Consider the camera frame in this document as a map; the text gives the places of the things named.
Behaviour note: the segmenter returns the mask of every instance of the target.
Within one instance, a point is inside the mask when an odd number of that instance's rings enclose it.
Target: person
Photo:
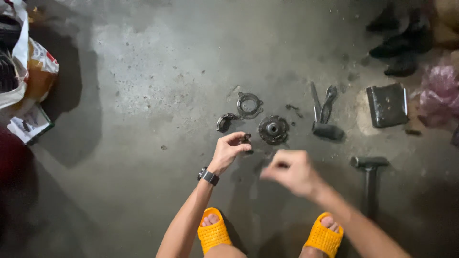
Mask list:
[[[221,137],[207,171],[220,176],[237,154],[252,149],[245,143],[244,132]],[[262,170],[261,179],[273,180],[299,197],[304,197],[329,212],[318,217],[299,257],[333,258],[341,243],[343,232],[364,258],[410,257],[376,224],[348,204],[339,193],[324,182],[312,166],[306,151],[278,150]],[[201,177],[197,187],[175,215],[156,255],[157,258],[187,257],[198,232],[204,257],[243,258],[232,246],[220,211],[208,208],[214,182]]]

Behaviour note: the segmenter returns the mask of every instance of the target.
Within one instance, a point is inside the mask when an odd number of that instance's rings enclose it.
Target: pink plastic bag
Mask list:
[[[427,127],[459,119],[458,73],[448,63],[448,59],[443,59],[439,65],[426,69],[422,78],[418,118]]]

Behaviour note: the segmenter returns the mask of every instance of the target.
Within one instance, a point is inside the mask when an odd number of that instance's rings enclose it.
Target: hand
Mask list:
[[[312,200],[327,186],[312,167],[306,151],[278,150],[260,178],[277,181],[296,196]]]
[[[249,151],[252,146],[248,143],[242,143],[244,132],[232,133],[221,137],[217,141],[217,147],[210,162],[208,171],[221,175],[234,161],[237,154],[242,151]]]

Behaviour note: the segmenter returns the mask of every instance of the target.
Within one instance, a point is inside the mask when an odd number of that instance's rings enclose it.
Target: left hand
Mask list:
[[[233,163],[239,152],[251,150],[250,144],[241,142],[244,135],[246,133],[237,132],[219,138],[207,170],[220,176]]]

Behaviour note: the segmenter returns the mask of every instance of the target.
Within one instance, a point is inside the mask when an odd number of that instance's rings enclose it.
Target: hammer handle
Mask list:
[[[376,169],[365,172],[364,214],[371,220],[376,216]]]

